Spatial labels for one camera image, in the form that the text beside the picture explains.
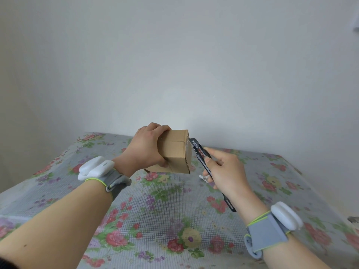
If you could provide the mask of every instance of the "forearm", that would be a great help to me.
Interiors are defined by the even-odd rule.
[[[19,268],[76,268],[112,196],[89,180],[0,242],[0,256]]]
[[[238,191],[231,201],[246,225],[269,210],[250,188]],[[263,258],[269,268],[275,269],[329,268],[292,234],[288,234],[288,242],[264,249]]]

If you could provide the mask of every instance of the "white plastic device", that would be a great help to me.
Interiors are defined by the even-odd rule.
[[[112,160],[104,157],[96,157],[83,164],[79,169],[78,179],[83,181],[88,178],[99,178],[107,174],[114,167]]]
[[[302,219],[288,205],[279,201],[272,205],[273,215],[289,230],[297,230],[303,227]]]

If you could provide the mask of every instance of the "white wall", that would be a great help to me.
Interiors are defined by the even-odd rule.
[[[54,157],[35,115],[12,81],[0,25],[0,192],[29,178]]]
[[[60,152],[151,121],[283,155],[359,214],[358,0],[2,0],[21,93]]]

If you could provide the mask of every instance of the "black sleeve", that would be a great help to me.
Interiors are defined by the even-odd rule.
[[[0,269],[19,269],[19,268],[14,264],[12,264],[11,262],[8,262],[3,258],[0,258]]]

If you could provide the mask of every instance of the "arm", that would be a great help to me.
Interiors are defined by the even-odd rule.
[[[220,189],[234,205],[245,224],[249,224],[258,216],[268,211],[268,208],[251,190],[244,165],[233,154],[205,148],[211,155],[219,159],[217,162],[206,157],[205,162],[212,172],[215,189]],[[269,268],[329,268],[316,255],[307,249],[292,234],[288,234],[288,242],[263,250],[263,258]]]
[[[126,151],[113,159],[128,177],[142,168],[166,164],[157,139],[169,126],[140,128]],[[44,209],[0,242],[0,256],[19,268],[76,268],[112,203],[102,183],[89,180]]]

